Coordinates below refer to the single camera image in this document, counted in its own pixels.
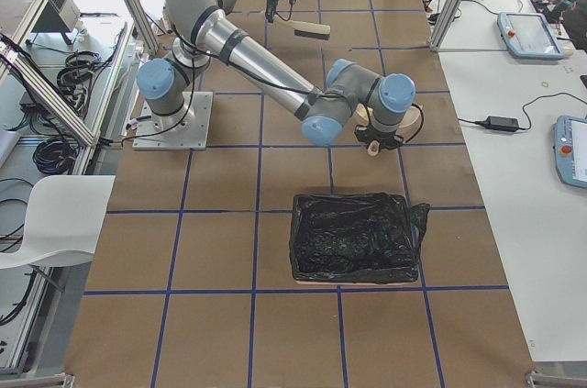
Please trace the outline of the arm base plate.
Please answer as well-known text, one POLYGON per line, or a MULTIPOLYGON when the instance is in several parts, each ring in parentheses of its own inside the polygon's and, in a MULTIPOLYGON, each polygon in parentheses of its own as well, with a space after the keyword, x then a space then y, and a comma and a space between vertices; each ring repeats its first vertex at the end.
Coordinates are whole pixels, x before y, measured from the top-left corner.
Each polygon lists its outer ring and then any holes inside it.
POLYGON ((140 121, 134 150, 205 150, 214 94, 212 92, 183 92, 183 108, 170 116, 151 112, 147 101, 141 114, 149 116, 140 121))

